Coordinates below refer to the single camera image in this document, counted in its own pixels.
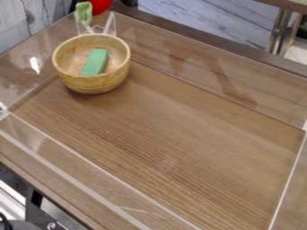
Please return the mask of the red plush fruit green stem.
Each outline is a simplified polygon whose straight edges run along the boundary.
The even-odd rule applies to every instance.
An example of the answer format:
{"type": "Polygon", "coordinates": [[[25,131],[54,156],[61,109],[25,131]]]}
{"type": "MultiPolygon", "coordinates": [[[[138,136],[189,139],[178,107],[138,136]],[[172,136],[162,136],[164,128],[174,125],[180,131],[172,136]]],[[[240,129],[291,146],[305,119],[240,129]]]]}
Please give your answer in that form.
{"type": "Polygon", "coordinates": [[[104,13],[112,2],[113,0],[76,0],[76,21],[89,26],[92,17],[104,13]]]}

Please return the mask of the clear acrylic tray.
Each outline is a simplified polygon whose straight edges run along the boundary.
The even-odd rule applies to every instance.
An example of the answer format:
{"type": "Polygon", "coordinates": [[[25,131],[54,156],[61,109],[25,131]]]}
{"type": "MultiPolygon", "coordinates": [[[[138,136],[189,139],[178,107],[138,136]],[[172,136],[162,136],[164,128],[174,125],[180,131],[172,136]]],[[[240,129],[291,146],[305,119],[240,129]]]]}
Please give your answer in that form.
{"type": "Polygon", "coordinates": [[[0,164],[94,230],[268,230],[304,152],[307,79],[117,15],[122,84],[69,90],[72,18],[0,55],[0,164]]]}

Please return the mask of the green rectangular block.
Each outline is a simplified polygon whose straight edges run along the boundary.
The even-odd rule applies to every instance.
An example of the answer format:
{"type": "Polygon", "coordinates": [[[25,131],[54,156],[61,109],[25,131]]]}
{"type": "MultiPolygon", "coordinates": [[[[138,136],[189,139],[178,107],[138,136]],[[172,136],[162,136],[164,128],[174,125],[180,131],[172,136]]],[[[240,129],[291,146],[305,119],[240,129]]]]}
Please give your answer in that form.
{"type": "Polygon", "coordinates": [[[108,62],[109,51],[106,49],[93,49],[88,53],[85,64],[81,68],[81,75],[98,75],[108,62]]]}

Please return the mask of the light wooden bowl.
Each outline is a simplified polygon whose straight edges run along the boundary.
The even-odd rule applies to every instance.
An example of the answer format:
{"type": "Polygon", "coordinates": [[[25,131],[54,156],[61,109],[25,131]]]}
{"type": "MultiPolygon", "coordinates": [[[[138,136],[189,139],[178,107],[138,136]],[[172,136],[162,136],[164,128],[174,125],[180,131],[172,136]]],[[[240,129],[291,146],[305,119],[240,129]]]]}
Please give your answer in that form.
{"type": "Polygon", "coordinates": [[[116,36],[84,34],[57,46],[52,63],[64,85],[72,91],[106,93],[126,78],[130,49],[116,36]]]}

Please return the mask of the metal table leg background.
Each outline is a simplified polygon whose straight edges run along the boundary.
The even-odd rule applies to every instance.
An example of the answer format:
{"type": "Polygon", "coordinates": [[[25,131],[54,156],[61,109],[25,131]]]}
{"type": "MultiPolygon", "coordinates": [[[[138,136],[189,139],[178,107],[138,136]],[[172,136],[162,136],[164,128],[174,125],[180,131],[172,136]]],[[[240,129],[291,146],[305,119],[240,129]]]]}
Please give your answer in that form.
{"type": "Polygon", "coordinates": [[[283,57],[295,40],[301,22],[301,14],[280,9],[271,33],[268,52],[283,57]]]}

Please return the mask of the black metal table bracket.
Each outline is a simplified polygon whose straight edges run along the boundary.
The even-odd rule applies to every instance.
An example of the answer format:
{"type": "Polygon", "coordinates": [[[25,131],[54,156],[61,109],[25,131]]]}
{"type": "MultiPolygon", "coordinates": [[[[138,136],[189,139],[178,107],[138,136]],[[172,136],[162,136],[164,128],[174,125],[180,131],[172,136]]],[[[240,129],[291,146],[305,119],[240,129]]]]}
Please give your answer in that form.
{"type": "Polygon", "coordinates": [[[68,230],[41,210],[42,195],[32,190],[25,199],[25,221],[32,223],[40,230],[68,230]]]}

